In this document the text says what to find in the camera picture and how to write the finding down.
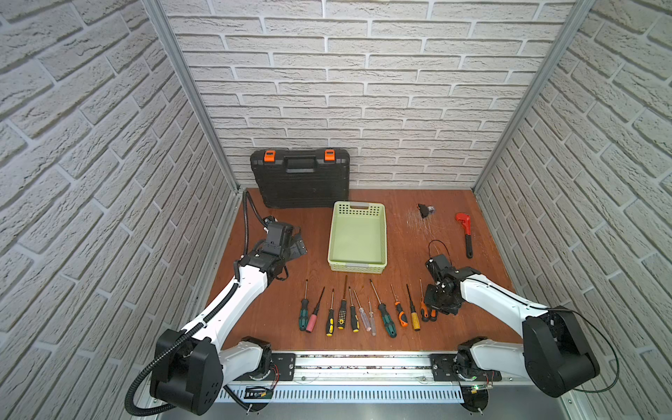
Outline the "orange handle screwdriver slim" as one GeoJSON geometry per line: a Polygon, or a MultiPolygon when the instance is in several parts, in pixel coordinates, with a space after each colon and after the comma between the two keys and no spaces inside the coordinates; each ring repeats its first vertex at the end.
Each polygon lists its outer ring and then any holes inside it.
{"type": "Polygon", "coordinates": [[[421,319],[423,320],[423,322],[429,322],[430,321],[430,313],[429,313],[428,307],[425,304],[425,295],[424,295],[425,289],[424,289],[424,286],[423,286],[423,283],[422,283],[421,280],[419,280],[419,284],[420,284],[420,295],[421,295],[421,299],[420,299],[421,319]]]}

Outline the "yellow handle screwdriver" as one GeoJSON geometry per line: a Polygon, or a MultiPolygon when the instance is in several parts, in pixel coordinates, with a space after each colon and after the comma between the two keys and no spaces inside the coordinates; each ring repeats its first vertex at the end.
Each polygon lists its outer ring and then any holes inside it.
{"type": "Polygon", "coordinates": [[[413,298],[411,296],[411,288],[409,285],[406,285],[406,290],[409,297],[409,307],[411,308],[411,325],[415,332],[421,330],[420,319],[418,317],[418,312],[416,311],[416,306],[414,305],[413,298]]]}

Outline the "orange black curved screwdriver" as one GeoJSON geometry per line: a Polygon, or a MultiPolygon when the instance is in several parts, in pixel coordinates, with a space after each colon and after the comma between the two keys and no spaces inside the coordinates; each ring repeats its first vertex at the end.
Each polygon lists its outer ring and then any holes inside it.
{"type": "Polygon", "coordinates": [[[393,298],[394,298],[394,305],[395,305],[395,310],[397,311],[397,318],[399,320],[399,323],[400,323],[401,327],[407,327],[409,325],[409,321],[408,321],[406,312],[404,311],[404,308],[402,307],[401,300],[397,296],[393,286],[390,286],[390,290],[391,290],[393,298]]]}

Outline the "pink handle screwdriver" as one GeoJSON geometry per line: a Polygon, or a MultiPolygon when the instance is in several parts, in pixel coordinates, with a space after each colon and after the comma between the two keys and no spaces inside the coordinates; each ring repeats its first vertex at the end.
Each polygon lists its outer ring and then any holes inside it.
{"type": "Polygon", "coordinates": [[[307,324],[307,327],[306,327],[306,332],[309,333],[309,334],[313,331],[314,327],[317,324],[318,314],[319,314],[319,311],[320,311],[320,304],[321,304],[321,301],[322,301],[322,297],[324,296],[324,291],[325,291],[325,289],[322,289],[322,292],[320,293],[320,298],[318,299],[318,303],[316,304],[316,306],[315,306],[315,308],[314,308],[313,312],[311,313],[310,318],[308,320],[308,324],[307,324]]]}

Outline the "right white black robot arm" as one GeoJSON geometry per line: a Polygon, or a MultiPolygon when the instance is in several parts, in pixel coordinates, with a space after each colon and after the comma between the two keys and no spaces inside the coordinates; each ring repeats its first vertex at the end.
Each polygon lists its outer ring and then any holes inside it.
{"type": "Polygon", "coordinates": [[[521,344],[471,339],[458,347],[453,366],[461,381],[500,372],[527,378],[545,395],[561,397],[600,375],[600,364],[573,311],[530,301],[471,267],[457,269],[445,255],[425,266],[433,278],[423,302],[445,315],[464,303],[479,306],[511,328],[521,344]]]}

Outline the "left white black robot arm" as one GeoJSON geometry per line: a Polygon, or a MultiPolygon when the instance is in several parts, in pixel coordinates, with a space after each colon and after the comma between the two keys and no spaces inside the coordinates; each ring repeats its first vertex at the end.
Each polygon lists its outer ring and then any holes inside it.
{"type": "Polygon", "coordinates": [[[264,378],[273,371],[271,344],[252,337],[222,345],[254,300],[275,280],[288,277],[288,262],[306,254],[290,224],[269,219],[266,238],[234,262],[234,276],[211,304],[182,329],[164,332],[147,367],[150,394],[162,401],[151,410],[180,408],[202,415],[235,379],[264,378]]]}

